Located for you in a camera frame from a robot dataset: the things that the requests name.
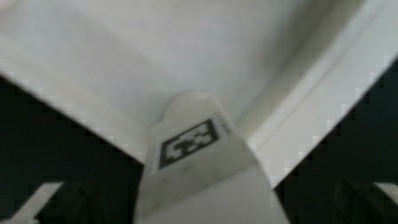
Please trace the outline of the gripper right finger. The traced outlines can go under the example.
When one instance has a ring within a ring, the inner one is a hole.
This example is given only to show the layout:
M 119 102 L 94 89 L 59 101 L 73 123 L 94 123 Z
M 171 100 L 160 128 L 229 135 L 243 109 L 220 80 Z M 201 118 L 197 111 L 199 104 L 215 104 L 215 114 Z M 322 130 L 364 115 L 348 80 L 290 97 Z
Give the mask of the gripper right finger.
M 332 224 L 398 224 L 398 184 L 343 180 L 330 220 Z

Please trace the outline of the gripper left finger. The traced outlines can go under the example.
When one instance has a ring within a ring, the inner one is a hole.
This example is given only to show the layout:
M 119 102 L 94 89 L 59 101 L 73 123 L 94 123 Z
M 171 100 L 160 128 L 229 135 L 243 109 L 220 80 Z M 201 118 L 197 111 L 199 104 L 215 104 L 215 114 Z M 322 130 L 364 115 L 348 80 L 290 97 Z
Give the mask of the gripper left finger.
M 0 221 L 0 224 L 39 224 L 35 216 L 50 202 L 50 199 L 62 187 L 62 182 L 43 183 L 32 193 L 11 218 Z

